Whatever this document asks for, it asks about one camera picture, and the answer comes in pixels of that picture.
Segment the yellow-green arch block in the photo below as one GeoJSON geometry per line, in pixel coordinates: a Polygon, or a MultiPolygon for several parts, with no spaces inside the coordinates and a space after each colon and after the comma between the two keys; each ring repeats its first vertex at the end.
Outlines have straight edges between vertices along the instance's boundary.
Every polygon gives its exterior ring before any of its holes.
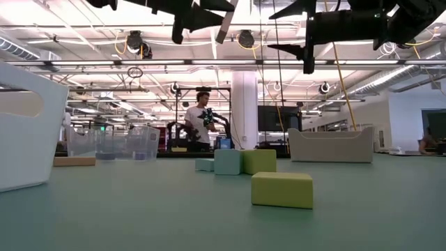
{"type": "Polygon", "coordinates": [[[273,149],[254,149],[241,151],[243,173],[254,175],[257,172],[276,172],[277,154],[273,149]]]}

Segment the yellow-green rectangular block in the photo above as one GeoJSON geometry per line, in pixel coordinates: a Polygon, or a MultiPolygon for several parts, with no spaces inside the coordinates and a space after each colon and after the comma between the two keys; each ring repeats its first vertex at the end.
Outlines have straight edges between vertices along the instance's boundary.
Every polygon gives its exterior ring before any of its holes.
{"type": "Polygon", "coordinates": [[[253,205],[313,209],[313,179],[308,174],[258,172],[251,177],[253,205]]]}

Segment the clear plastic bin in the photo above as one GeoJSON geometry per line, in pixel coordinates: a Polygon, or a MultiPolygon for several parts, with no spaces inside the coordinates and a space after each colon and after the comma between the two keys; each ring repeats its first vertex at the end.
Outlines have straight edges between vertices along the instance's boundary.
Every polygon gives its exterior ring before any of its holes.
{"type": "Polygon", "coordinates": [[[160,131],[150,126],[137,126],[117,131],[108,128],[66,129],[70,157],[94,157],[98,160],[155,160],[160,131]]]}

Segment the long ceiling light bar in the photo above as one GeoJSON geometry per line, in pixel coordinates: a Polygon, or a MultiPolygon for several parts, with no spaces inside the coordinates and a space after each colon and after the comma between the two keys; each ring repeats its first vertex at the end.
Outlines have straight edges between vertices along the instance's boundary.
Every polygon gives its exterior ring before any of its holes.
{"type": "MultiPolygon", "coordinates": [[[[169,60],[118,60],[118,61],[6,61],[13,66],[304,66],[297,60],[262,59],[169,59],[169,60]]],[[[399,59],[399,60],[339,60],[347,66],[406,66],[446,65],[446,59],[399,59]]]]}

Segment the light blue rectangular block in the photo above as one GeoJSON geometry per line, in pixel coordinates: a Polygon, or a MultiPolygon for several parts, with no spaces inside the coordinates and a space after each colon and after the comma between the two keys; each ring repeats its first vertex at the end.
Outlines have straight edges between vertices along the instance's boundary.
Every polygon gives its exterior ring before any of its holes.
{"type": "Polygon", "coordinates": [[[214,160],[213,159],[196,159],[195,169],[197,171],[203,172],[213,172],[214,171],[214,160]]]}

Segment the black table edge rail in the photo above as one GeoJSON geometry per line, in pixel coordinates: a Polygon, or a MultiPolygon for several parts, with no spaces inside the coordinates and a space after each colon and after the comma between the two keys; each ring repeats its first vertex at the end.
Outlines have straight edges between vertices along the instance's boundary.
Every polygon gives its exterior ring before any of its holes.
{"type": "MultiPolygon", "coordinates": [[[[276,153],[278,159],[289,159],[290,154],[276,153]]],[[[68,157],[66,151],[56,152],[55,157],[68,157]]],[[[214,158],[214,153],[188,153],[188,152],[161,152],[157,153],[157,158],[214,158]]]]}

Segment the white building column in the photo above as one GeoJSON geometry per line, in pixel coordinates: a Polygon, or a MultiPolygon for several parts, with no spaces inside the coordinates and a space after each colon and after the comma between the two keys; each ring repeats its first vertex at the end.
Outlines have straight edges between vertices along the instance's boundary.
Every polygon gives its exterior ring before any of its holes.
{"type": "Polygon", "coordinates": [[[257,73],[234,71],[231,76],[231,134],[237,149],[254,149],[259,139],[257,73]]]}

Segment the light blue cube block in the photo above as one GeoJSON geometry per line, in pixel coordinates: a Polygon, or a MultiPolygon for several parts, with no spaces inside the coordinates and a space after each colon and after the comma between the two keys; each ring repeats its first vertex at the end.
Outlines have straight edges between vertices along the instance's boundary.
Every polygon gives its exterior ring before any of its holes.
{"type": "Polygon", "coordinates": [[[214,152],[214,172],[217,175],[239,175],[242,172],[242,153],[235,149],[214,152]]]}

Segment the tan wooden block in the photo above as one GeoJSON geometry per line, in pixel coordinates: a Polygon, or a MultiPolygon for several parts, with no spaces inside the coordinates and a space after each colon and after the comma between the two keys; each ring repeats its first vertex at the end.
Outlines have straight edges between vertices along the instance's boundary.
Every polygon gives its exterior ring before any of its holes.
{"type": "Polygon", "coordinates": [[[54,167],[80,167],[95,166],[95,157],[55,157],[53,161],[54,167]]]}

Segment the silver ventilation duct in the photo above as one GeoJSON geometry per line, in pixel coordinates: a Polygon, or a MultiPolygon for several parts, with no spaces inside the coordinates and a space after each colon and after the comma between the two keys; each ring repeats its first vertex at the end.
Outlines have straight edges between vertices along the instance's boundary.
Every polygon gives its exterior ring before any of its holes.
{"type": "MultiPolygon", "coordinates": [[[[446,40],[443,40],[435,45],[420,51],[417,47],[412,47],[414,55],[410,60],[445,60],[446,61],[446,40]]],[[[358,82],[352,86],[350,91],[347,91],[348,97],[365,95],[366,93],[380,92],[389,86],[398,84],[401,81],[407,80],[410,77],[417,77],[418,75],[426,74],[426,65],[402,65],[393,70],[379,72],[371,77],[358,82]]]]}

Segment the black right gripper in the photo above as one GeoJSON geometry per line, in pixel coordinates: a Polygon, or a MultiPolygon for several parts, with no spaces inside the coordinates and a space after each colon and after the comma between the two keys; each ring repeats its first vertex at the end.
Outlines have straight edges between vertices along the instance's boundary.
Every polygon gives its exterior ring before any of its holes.
{"type": "Polygon", "coordinates": [[[291,5],[269,17],[279,19],[307,13],[306,46],[292,44],[268,46],[292,54],[298,61],[302,61],[304,74],[314,72],[315,45],[351,40],[373,40],[374,47],[379,47],[388,41],[388,19],[379,9],[316,12],[316,3],[317,0],[295,0],[291,5]]]}

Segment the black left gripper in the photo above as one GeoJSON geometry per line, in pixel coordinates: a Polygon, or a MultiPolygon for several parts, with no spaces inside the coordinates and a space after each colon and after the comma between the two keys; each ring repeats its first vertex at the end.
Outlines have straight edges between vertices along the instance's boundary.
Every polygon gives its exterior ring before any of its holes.
{"type": "Polygon", "coordinates": [[[171,39],[175,44],[183,41],[183,29],[190,32],[210,26],[219,26],[223,22],[223,17],[208,10],[233,12],[235,6],[227,0],[184,0],[180,7],[174,0],[124,0],[135,3],[139,6],[151,8],[155,13],[162,11],[169,14],[176,14],[179,11],[182,15],[174,17],[171,39]]]}

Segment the person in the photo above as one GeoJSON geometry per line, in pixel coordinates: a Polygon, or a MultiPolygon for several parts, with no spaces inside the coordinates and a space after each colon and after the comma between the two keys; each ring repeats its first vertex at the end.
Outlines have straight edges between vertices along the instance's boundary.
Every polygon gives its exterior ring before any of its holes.
{"type": "Polygon", "coordinates": [[[185,113],[185,125],[191,128],[191,131],[196,131],[195,134],[198,139],[196,141],[189,141],[187,151],[191,153],[208,152],[210,150],[210,136],[209,132],[215,132],[215,124],[209,123],[204,125],[203,114],[207,112],[207,104],[209,100],[209,92],[198,92],[197,105],[189,107],[185,113]]]}
{"type": "Polygon", "coordinates": [[[432,137],[430,127],[426,128],[423,138],[419,142],[419,152],[422,155],[436,155],[438,144],[432,137]]]}

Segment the white plastic bin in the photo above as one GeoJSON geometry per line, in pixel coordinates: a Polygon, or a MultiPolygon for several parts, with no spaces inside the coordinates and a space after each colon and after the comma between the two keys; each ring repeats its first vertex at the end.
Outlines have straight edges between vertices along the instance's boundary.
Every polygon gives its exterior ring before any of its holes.
{"type": "Polygon", "coordinates": [[[348,132],[300,132],[288,129],[291,160],[294,162],[371,163],[374,129],[348,132]]]}
{"type": "Polygon", "coordinates": [[[0,192],[49,180],[68,88],[0,61],[0,192]]]}

